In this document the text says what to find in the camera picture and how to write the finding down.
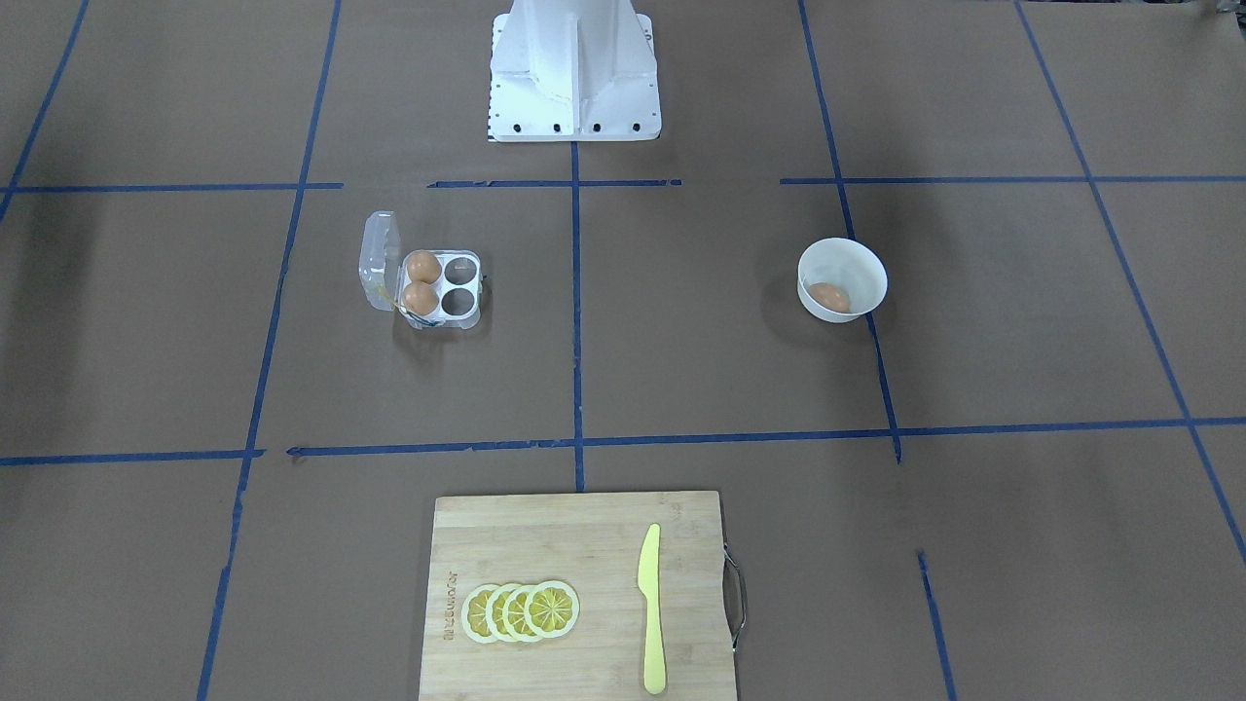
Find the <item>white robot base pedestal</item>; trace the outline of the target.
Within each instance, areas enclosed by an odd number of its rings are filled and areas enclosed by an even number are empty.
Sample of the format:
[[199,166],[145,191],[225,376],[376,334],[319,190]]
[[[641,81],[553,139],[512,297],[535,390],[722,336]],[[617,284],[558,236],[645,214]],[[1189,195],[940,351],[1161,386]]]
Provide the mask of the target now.
[[490,141],[660,137],[653,22],[633,2],[515,1],[491,40]]

